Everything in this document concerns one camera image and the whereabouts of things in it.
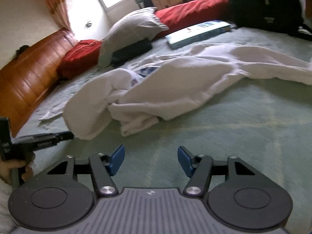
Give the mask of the person's left hand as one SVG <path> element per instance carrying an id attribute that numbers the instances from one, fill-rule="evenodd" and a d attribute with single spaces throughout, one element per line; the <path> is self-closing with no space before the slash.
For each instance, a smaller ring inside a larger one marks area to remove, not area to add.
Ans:
<path id="1" fill-rule="evenodd" d="M 0 175 L 1 179 L 11 185 L 12 177 L 11 170 L 15 168 L 25 167 L 25 173 L 22 175 L 23 181 L 28 181 L 33 176 L 33 170 L 30 166 L 27 165 L 26 161 L 19 160 L 10 160 L 10 161 L 1 161 Z"/>

